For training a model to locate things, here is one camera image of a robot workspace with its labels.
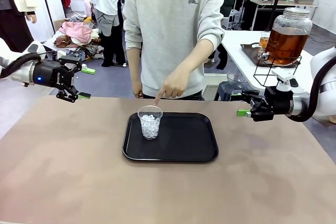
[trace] black pants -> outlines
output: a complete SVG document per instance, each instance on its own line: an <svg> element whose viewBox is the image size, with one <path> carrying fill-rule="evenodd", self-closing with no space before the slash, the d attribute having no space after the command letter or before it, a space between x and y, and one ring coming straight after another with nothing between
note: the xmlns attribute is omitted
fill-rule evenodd
<svg viewBox="0 0 336 224"><path fill-rule="evenodd" d="M105 36L104 34L100 33L99 37L101 38L101 46L104 48L104 64L113 65L114 54L116 56L116 63L124 64L126 60L124 48L122 46L121 25L112 26L111 36Z"/></svg>
<svg viewBox="0 0 336 224"><path fill-rule="evenodd" d="M143 97L145 99L155 99L155 97L151 97L151 96L145 95L145 94L143 94ZM202 97L202 91L200 91L200 92L197 92L195 94L188 95L187 97L178 98L177 100L184 100L184 101L204 101L204 98Z"/></svg>
<svg viewBox="0 0 336 224"><path fill-rule="evenodd" d="M222 45L222 43L219 44L219 46L217 47L217 50L218 50L218 52L219 52L218 57L219 57L219 59L221 60L221 61L219 62L219 65L220 65L221 67L225 68L225 66L226 66L226 64L227 64L227 51L226 51L226 49L224 48L224 46ZM214 52L208 57L208 59L213 59L213 58L215 58L215 52L216 52L216 51L214 51Z"/></svg>
<svg viewBox="0 0 336 224"><path fill-rule="evenodd" d="M25 16L18 16L12 9L0 10L0 38L13 52L23 52L34 41Z"/></svg>
<svg viewBox="0 0 336 224"><path fill-rule="evenodd" d="M122 17L122 12L121 12L121 0L118 0L118 18L119 18L119 23L121 25L121 28L123 28L124 18Z"/></svg>

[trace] black tray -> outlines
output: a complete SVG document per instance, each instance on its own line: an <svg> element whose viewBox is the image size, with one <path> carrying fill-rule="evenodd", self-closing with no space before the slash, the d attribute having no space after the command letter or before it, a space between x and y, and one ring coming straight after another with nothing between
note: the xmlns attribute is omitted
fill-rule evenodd
<svg viewBox="0 0 336 224"><path fill-rule="evenodd" d="M159 135L154 140L142 136L138 115L130 116L122 151L134 161L213 161L218 146L209 118L198 113L163 113Z"/></svg>

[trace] table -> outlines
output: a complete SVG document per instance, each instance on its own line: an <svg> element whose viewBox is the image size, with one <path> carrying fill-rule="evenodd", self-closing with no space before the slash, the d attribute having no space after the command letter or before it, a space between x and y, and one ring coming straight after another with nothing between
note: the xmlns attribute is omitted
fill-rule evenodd
<svg viewBox="0 0 336 224"><path fill-rule="evenodd" d="M263 9L263 10L272 10L272 8L265 8L266 6L273 6L275 3L275 0L273 0L272 2L265 2L262 0L250 0L252 3L255 3L257 5L256 11L254 13L254 18L253 18L253 22L252 22L252 27L251 27L251 31L253 31L254 29L254 24L256 22L256 18L257 18L257 13L258 10ZM314 8L314 12L312 14L312 18L314 17L316 8L318 7L318 5L307 5L307 4L298 4L295 3L295 1L286 1L286 0L279 0L278 1L278 6L303 6L304 8L306 7L313 7Z"/></svg>
<svg viewBox="0 0 336 224"><path fill-rule="evenodd" d="M26 224L334 224L336 167L301 123L241 102L161 101L211 120L209 164L135 163L128 117L150 100L41 100L0 141L0 220Z"/></svg>
<svg viewBox="0 0 336 224"><path fill-rule="evenodd" d="M227 50L228 54L231 56L234 63L237 65L239 70L243 73L247 81L250 83L252 88L258 90L264 90L265 87L261 86L258 81L254 78L254 73L256 70L256 65L246 56L242 51L240 44L252 44L259 42L260 31L225 31L225 36L223 39L223 46ZM306 51L301 53L302 59L299 65L295 77L300 84L300 86L310 92L313 83L313 78L310 70L310 60L312 55ZM284 69L290 73L293 73L293 69ZM267 74L269 71L268 67L258 67L258 74ZM258 76L258 80L264 83L266 77ZM275 77L270 77L267 79L266 86L276 86L277 80Z"/></svg>

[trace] clear plastic cup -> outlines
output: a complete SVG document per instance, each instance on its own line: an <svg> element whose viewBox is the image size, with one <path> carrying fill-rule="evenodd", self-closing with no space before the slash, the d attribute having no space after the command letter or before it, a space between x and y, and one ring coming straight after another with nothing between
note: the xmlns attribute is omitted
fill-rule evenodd
<svg viewBox="0 0 336 224"><path fill-rule="evenodd" d="M145 139L152 140L158 136L162 116L162 110L156 106L146 106L138 111L142 135Z"/></svg>
<svg viewBox="0 0 336 224"><path fill-rule="evenodd" d="M259 46L261 48L266 48L267 44L268 44L268 40L269 40L269 36L270 36L271 32L270 31L262 31L260 33L260 42L259 42Z"/></svg>

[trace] hand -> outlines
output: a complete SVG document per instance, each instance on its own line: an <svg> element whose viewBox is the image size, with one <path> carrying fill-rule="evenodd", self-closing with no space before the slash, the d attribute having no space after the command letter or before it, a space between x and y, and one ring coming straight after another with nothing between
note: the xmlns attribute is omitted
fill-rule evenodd
<svg viewBox="0 0 336 224"><path fill-rule="evenodd" d="M132 92L136 98L143 98L141 81L132 82Z"/></svg>
<svg viewBox="0 0 336 224"><path fill-rule="evenodd" d="M90 6L91 6L91 12L92 12L93 14L95 14L95 13L94 13L94 11L95 11L95 6L93 5L93 3L90 3Z"/></svg>
<svg viewBox="0 0 336 224"><path fill-rule="evenodd" d="M164 81L163 87L157 94L154 104L157 105L161 97L166 94L166 98L180 97L187 88L190 72L183 68L176 68Z"/></svg>
<svg viewBox="0 0 336 224"><path fill-rule="evenodd" d="M36 21L37 21L36 15L26 15L26 19L27 19L28 21L32 21L33 24L35 24Z"/></svg>

